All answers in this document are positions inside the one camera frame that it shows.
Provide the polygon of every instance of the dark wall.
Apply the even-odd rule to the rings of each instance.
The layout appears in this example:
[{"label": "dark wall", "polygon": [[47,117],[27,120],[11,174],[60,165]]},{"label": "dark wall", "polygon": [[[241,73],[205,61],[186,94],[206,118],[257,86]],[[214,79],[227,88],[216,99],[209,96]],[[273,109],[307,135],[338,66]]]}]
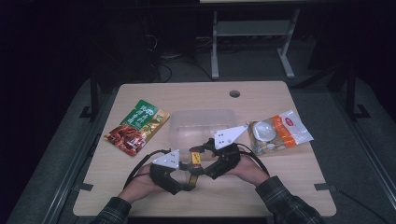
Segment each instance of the dark wall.
[{"label": "dark wall", "polygon": [[70,3],[2,1],[1,217],[5,223],[80,85],[87,18]]}]

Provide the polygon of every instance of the snack bag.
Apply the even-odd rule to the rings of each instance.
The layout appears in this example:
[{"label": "snack bag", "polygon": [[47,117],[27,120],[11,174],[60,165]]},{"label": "snack bag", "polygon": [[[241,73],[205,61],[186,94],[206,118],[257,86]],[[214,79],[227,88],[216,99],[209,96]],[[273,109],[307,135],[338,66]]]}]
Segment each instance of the snack bag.
[{"label": "snack bag", "polygon": [[105,139],[126,154],[134,156],[168,119],[168,112],[140,100],[120,126],[105,135]]},{"label": "snack bag", "polygon": [[314,140],[292,110],[270,119],[251,121],[247,131],[256,155]]}]

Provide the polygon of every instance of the person's arm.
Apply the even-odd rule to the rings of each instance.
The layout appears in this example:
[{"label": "person's arm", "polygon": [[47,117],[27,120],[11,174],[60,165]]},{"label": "person's arm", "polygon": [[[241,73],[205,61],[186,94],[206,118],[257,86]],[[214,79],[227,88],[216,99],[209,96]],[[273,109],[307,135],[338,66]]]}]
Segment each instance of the person's arm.
[{"label": "person's arm", "polygon": [[238,165],[226,175],[236,175],[253,184],[276,223],[323,223],[323,218],[313,207],[283,186],[277,176],[268,176],[249,156],[241,155]]},{"label": "person's arm", "polygon": [[163,191],[149,177],[149,166],[147,164],[140,168],[131,183],[118,197],[110,199],[92,224],[122,224],[128,217],[133,202],[149,196],[152,192]]}]

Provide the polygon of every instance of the hole in table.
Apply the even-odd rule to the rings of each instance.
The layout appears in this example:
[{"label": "hole in table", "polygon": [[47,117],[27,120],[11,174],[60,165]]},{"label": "hole in table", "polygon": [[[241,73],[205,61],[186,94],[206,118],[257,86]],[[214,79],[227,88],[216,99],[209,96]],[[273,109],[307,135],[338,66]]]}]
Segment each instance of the hole in table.
[{"label": "hole in table", "polygon": [[230,96],[233,98],[238,98],[241,95],[239,91],[230,91]]}]

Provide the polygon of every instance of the plaid sleeve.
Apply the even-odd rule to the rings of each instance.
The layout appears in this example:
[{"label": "plaid sleeve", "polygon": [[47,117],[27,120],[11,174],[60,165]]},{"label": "plaid sleeve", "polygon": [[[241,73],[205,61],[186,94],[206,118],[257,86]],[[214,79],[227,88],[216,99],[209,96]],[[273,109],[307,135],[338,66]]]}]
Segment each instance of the plaid sleeve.
[{"label": "plaid sleeve", "polygon": [[256,191],[274,214],[276,223],[324,223],[318,211],[301,198],[291,195],[277,176],[262,182]]},{"label": "plaid sleeve", "polygon": [[122,224],[128,217],[131,205],[121,198],[111,198],[92,224]]}]

